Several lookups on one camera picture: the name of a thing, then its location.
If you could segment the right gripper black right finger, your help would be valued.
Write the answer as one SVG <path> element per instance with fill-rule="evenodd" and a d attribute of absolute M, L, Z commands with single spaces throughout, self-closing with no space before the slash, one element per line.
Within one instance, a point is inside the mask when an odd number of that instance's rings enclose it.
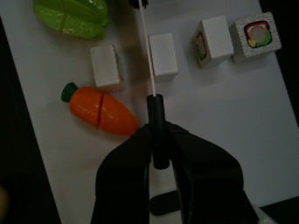
<path fill-rule="evenodd" d="M 257 224 L 239 161 L 180 126 L 166 128 L 181 224 Z"/>

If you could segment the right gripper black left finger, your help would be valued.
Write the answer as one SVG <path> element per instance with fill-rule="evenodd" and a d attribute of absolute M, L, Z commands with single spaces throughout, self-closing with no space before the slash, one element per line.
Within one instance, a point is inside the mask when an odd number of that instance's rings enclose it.
<path fill-rule="evenodd" d="M 149 129 L 106 154 L 96 176 L 96 202 L 89 224 L 149 224 Z"/>

